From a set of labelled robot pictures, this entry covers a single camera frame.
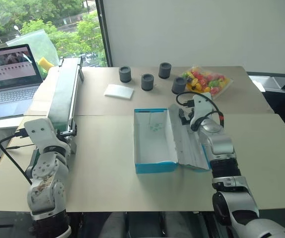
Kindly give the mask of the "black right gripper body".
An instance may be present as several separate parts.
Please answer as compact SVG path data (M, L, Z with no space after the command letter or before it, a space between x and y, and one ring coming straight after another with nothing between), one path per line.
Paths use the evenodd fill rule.
M188 114L189 119L186 120L186 123L188 123L189 125L193 125L195 123L194 116L195 116L194 109L191 109L191 111Z

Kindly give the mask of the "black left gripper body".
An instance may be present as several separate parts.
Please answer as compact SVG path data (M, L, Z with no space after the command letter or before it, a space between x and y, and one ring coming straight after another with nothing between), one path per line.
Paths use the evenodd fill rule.
M57 138L69 145L71 149L76 149L75 136L77 136L77 125L75 122L71 122L66 131L57 130Z

